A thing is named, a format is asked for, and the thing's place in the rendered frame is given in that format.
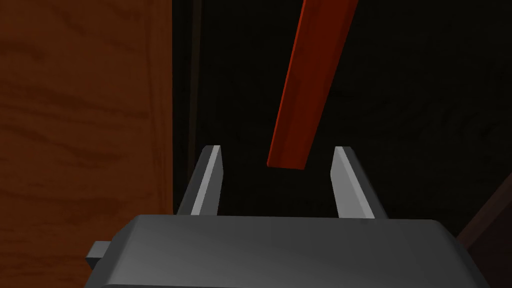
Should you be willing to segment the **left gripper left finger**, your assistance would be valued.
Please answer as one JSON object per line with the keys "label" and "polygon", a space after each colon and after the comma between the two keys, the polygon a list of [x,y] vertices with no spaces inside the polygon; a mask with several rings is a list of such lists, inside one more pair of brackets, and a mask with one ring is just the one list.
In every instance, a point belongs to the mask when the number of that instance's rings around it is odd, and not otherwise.
{"label": "left gripper left finger", "polygon": [[220,145],[205,146],[199,156],[177,215],[215,216],[218,214],[223,182]]}

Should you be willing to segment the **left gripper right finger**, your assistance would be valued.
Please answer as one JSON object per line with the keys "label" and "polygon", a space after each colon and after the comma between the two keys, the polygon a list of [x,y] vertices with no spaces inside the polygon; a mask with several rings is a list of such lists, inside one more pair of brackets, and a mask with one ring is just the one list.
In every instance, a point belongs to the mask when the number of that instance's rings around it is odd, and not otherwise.
{"label": "left gripper right finger", "polygon": [[351,147],[336,146],[334,148],[330,178],[339,218],[386,219],[388,217]]}

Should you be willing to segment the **brown wooden cupboard door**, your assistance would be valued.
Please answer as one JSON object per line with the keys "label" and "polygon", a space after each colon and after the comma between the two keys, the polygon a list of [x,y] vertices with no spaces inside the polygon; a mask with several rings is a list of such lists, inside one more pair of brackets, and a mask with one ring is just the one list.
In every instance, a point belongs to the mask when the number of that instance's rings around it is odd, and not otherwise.
{"label": "brown wooden cupboard door", "polygon": [[173,212],[172,0],[0,0],[0,288]]}

